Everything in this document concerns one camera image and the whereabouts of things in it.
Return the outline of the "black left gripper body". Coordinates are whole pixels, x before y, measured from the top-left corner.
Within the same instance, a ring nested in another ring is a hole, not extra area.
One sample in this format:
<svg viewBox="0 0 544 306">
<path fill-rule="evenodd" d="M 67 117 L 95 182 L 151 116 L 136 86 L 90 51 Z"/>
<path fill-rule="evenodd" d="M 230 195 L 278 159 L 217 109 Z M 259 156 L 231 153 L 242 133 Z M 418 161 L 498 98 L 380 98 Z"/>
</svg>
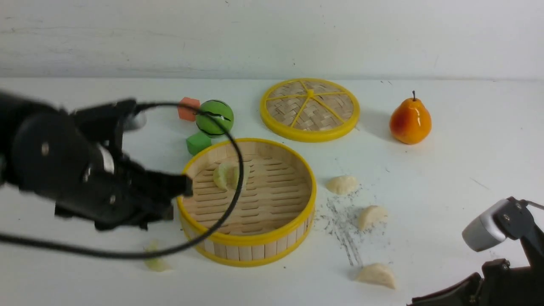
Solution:
<svg viewBox="0 0 544 306">
<path fill-rule="evenodd" d="M 118 227 L 147 230 L 173 219 L 173 199 L 193 196 L 192 178 L 144 169 L 128 157 L 115 161 L 114 173 L 89 165 L 81 182 L 56 201 L 56 217 L 91 221 L 97 231 Z"/>
</svg>

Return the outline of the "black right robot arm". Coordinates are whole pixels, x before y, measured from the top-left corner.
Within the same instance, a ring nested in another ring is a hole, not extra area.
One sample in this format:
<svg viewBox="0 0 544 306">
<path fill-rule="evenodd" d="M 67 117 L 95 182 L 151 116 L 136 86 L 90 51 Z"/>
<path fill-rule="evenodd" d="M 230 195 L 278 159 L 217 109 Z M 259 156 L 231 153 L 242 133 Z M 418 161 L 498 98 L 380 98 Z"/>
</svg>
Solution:
<svg viewBox="0 0 544 306">
<path fill-rule="evenodd" d="M 542 306 L 543 232 L 537 225 L 520 238 L 528 266 L 512 269 L 506 259 L 484 263 L 482 273 L 433 294 L 415 297 L 412 306 Z"/>
</svg>

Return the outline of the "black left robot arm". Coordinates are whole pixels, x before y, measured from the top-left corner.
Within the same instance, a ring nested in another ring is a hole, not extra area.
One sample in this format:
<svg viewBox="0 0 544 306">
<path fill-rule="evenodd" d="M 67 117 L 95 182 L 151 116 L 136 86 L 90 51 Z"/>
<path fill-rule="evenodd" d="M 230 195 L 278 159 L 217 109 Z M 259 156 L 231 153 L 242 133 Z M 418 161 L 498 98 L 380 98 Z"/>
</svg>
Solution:
<svg viewBox="0 0 544 306">
<path fill-rule="evenodd" d="M 172 218 L 172 201 L 193 196 L 192 179 L 145 169 L 122 150 L 134 99 L 73 112 L 1 93 L 4 180 L 56 203 L 62 218 L 92 221 L 98 231 L 147 229 Z"/>
</svg>

